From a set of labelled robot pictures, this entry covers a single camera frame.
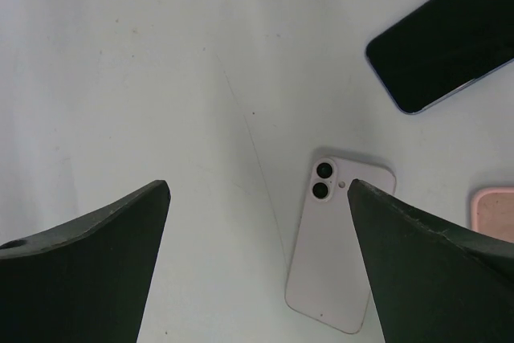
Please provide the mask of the pale pink smartphone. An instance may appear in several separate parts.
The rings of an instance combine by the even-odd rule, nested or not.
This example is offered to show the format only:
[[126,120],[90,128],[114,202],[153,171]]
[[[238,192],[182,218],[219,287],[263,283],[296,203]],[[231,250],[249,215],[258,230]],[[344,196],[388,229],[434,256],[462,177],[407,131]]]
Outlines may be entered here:
[[396,187],[381,165],[334,155],[313,162],[284,295],[292,310],[347,334],[361,330],[370,298],[347,197],[355,179],[388,194]]

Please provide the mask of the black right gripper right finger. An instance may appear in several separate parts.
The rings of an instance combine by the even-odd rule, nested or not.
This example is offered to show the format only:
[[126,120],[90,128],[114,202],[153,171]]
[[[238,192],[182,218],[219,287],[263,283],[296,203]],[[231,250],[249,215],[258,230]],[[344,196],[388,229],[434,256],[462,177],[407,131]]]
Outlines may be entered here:
[[359,179],[347,195],[385,341],[513,340],[512,243]]

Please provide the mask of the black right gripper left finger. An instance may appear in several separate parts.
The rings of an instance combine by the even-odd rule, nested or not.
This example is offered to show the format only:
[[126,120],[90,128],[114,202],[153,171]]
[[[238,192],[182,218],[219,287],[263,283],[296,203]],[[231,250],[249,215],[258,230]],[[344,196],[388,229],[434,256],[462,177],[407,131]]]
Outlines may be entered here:
[[1,246],[3,342],[137,341],[171,193],[150,182]]

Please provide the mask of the dark blue smartphone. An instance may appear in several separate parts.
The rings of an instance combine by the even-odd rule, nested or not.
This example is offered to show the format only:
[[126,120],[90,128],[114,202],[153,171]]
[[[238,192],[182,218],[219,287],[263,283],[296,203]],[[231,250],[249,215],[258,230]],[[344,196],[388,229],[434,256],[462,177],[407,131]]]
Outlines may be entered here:
[[429,0],[365,54],[397,108],[420,113],[513,61],[513,0]]

